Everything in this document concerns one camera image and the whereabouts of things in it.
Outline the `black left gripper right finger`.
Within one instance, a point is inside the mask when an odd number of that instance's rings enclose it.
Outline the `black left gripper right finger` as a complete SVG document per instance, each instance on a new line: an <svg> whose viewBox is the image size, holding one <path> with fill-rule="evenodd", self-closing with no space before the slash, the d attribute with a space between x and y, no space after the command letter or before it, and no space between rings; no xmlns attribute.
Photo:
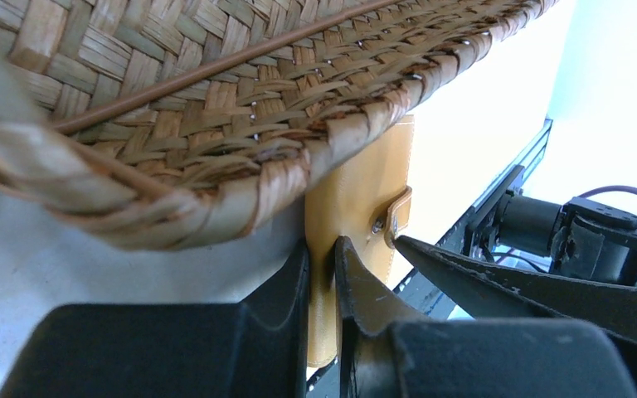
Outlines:
<svg viewBox="0 0 637 398"><path fill-rule="evenodd" d="M437 321L375 277L353 243L333 247L343 397L636 397L596 326L545 318Z"/></svg>

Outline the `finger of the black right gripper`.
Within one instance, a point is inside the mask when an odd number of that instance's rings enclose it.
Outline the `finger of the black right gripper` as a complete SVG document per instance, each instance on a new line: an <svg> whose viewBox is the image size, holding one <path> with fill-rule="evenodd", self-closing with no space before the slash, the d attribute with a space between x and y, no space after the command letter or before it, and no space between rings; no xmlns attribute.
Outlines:
<svg viewBox="0 0 637 398"><path fill-rule="evenodd" d="M616 345L637 385L637 288L495 265L401 236L395 247L474 318L575 318Z"/></svg>

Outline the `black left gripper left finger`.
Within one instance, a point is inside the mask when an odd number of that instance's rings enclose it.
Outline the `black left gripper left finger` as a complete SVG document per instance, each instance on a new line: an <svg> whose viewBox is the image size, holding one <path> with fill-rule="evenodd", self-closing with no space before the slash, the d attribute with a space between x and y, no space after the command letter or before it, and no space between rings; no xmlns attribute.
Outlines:
<svg viewBox="0 0 637 398"><path fill-rule="evenodd" d="M1 397L302 397L309 251L239 303L67 304L34 328Z"/></svg>

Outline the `yellow leather card holder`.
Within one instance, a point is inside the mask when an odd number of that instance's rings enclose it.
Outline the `yellow leather card holder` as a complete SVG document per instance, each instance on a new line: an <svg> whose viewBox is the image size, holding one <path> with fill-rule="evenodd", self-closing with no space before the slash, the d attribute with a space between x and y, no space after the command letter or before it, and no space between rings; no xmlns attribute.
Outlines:
<svg viewBox="0 0 637 398"><path fill-rule="evenodd" d="M391 241L407 227L411 210L407 178L414 130L413 115L404 116L305 196L310 368L326 366L337 356L334 241L348 237L361 261L381 282L390 278L395 253Z"/></svg>

